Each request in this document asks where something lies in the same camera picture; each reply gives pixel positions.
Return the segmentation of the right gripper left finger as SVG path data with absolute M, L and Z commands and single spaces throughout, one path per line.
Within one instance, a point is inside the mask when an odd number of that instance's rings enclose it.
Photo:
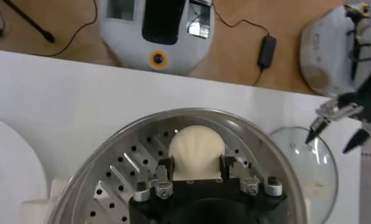
M 166 200 L 173 195 L 173 157 L 160 159 L 156 170 L 150 176 L 146 167 L 141 167 L 137 176 L 136 187 L 133 192 L 133 200 L 136 202 L 148 201 L 152 194 Z

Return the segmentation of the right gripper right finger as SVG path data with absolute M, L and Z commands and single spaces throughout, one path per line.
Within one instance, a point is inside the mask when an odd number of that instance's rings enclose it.
M 250 196 L 256 196 L 263 190 L 270 197 L 282 196 L 282 182 L 274 175 L 264 177 L 256 165 L 243 165 L 233 156 L 222 155 L 219 158 L 223 180 L 239 179 L 240 190 Z

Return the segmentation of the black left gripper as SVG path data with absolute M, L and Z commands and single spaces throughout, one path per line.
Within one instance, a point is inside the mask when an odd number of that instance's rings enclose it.
M 332 122 L 349 117 L 362 122 L 362 126 L 351 137 L 343 153 L 364 145 L 371 138 L 371 74 L 355 92 L 339 96 L 339 101 L 329 100 L 316 110 L 316 118 L 310 125 L 305 143 L 318 137 Z

